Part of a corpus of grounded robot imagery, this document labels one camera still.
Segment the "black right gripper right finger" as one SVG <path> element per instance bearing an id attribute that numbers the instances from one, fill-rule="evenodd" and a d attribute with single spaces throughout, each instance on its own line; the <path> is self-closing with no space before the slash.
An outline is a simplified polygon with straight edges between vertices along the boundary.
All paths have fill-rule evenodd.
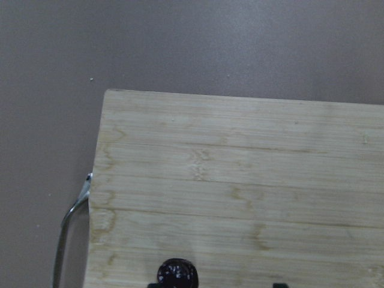
<path id="1" fill-rule="evenodd" d="M 273 283 L 272 288 L 289 288 L 287 283 Z"/>

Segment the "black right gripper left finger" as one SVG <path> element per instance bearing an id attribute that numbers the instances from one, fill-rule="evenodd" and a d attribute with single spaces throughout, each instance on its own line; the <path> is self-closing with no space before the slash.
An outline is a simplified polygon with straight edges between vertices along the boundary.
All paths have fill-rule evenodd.
<path id="1" fill-rule="evenodd" d="M 160 283 L 149 283 L 147 285 L 147 288 L 161 288 L 161 284 Z"/>

